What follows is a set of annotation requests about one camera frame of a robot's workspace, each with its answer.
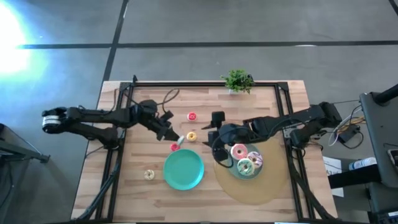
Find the wooden table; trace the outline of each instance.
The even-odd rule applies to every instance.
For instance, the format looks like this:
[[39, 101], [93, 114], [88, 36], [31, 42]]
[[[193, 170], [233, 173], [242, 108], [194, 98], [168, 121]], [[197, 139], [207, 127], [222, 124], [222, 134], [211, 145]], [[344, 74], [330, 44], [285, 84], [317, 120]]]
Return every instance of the wooden table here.
[[[288, 81], [294, 111], [309, 107], [303, 81]], [[120, 82], [104, 82], [98, 108], [109, 110], [113, 105], [113, 90]], [[171, 87], [134, 88], [136, 101], [163, 100]], [[181, 92], [167, 103], [176, 133], [186, 134], [195, 131], [198, 140], [190, 144], [205, 163], [205, 175], [193, 190], [171, 189], [162, 177], [165, 158], [169, 155], [170, 142], [159, 142], [155, 134], [141, 125], [128, 129], [121, 166], [114, 222], [294, 222], [297, 215], [292, 197], [290, 181], [281, 189], [278, 197], [263, 205], [246, 205], [229, 197], [218, 185], [213, 169], [214, 160], [210, 148], [201, 144], [207, 141], [206, 130], [202, 127], [210, 123], [212, 111], [225, 111], [227, 122], [241, 124], [242, 119], [256, 116], [279, 116], [275, 91], [268, 87], [254, 87], [250, 95], [228, 95], [224, 87], [183, 87]], [[194, 111], [198, 119], [187, 121], [187, 114]], [[101, 144], [89, 143], [88, 152]], [[98, 193], [103, 175], [106, 151], [91, 154], [84, 163], [80, 184], [76, 195], [72, 218], [78, 217]], [[310, 188], [326, 210], [337, 217], [322, 154], [316, 146], [308, 147], [305, 155]], [[144, 171], [155, 171], [155, 179], [144, 180]], [[303, 193], [300, 193], [305, 217], [307, 214]], [[108, 210], [105, 200], [104, 214]]]

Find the green plant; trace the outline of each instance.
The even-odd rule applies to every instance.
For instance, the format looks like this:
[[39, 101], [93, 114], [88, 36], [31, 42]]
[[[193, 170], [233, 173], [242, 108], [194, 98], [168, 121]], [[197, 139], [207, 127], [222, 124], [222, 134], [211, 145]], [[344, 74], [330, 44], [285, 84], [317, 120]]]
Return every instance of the green plant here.
[[233, 90], [235, 92], [247, 92], [250, 94], [250, 89], [254, 82], [252, 77], [244, 70], [231, 70], [229, 71], [229, 76], [221, 76], [225, 80], [225, 87]]

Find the pink frosted donut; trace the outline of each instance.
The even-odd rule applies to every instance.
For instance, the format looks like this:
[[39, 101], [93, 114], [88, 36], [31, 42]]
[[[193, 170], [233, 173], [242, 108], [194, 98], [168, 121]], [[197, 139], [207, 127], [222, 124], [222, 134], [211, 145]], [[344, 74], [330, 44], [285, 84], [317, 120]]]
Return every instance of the pink frosted donut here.
[[253, 162], [254, 167], [256, 169], [262, 166], [262, 156], [261, 156], [260, 153], [258, 153], [258, 152], [249, 152], [248, 159], [250, 159]]
[[231, 156], [236, 160], [241, 160], [248, 156], [248, 149], [244, 144], [235, 144], [231, 148]]

